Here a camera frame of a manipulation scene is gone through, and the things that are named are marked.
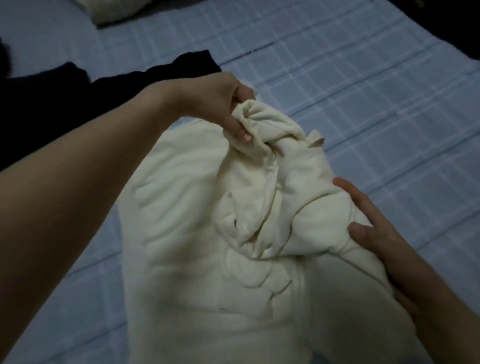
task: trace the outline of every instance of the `clothing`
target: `clothing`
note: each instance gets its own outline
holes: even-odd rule
[[[90,82],[69,62],[27,77],[0,79],[0,170],[134,97],[157,81],[221,72],[208,50],[171,64]]]
[[[132,363],[415,354],[383,265],[348,235],[369,222],[332,184],[320,133],[254,100],[232,115],[252,144],[204,121],[167,131],[119,197]]]

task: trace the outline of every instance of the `mattress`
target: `mattress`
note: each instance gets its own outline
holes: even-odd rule
[[[480,313],[480,73],[385,0],[162,1],[100,30],[69,0],[4,0],[14,74],[73,61],[93,79],[209,49],[262,100],[316,128],[367,192]],[[115,208],[7,359],[125,363]]]

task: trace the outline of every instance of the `grid pattern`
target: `grid pattern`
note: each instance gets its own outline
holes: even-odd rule
[[[16,75],[73,61],[95,79],[209,49],[320,130],[336,173],[480,313],[479,63],[387,1],[164,1],[96,30],[73,1],[5,0],[0,35]],[[7,363],[126,362],[119,231],[113,210]]]

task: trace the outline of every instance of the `person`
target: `person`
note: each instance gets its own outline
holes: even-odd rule
[[[0,172],[0,360],[92,239],[122,188],[179,117],[202,118],[239,140],[231,116],[253,91],[231,73],[161,81]],[[480,324],[367,196],[336,178],[372,222],[352,238],[384,262],[396,297],[439,363],[480,363]]]

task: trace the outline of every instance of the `cream garment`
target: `cream garment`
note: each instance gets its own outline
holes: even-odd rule
[[[368,221],[332,185],[319,133],[258,101],[233,115],[253,145],[204,121],[168,131],[119,197],[131,363],[410,356],[413,324],[348,236]]]

